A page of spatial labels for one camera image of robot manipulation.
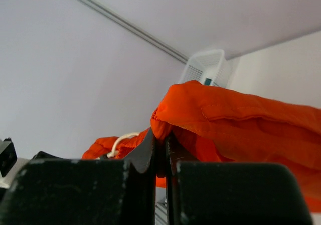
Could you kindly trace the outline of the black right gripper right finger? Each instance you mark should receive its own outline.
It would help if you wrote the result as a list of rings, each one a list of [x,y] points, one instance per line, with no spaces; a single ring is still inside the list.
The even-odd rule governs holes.
[[[276,163],[201,162],[165,139],[168,224],[312,224],[294,175]]]

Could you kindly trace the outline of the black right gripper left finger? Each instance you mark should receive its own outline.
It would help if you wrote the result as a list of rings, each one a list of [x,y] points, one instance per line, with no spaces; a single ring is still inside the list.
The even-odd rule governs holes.
[[[1,200],[1,224],[154,224],[155,137],[123,159],[33,159]]]

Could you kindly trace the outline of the orange shorts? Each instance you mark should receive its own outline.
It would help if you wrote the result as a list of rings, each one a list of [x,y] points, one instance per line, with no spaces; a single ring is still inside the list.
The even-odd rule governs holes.
[[[205,162],[277,162],[295,175],[311,212],[320,212],[320,109],[198,81],[169,87],[153,112],[158,141],[173,133]]]

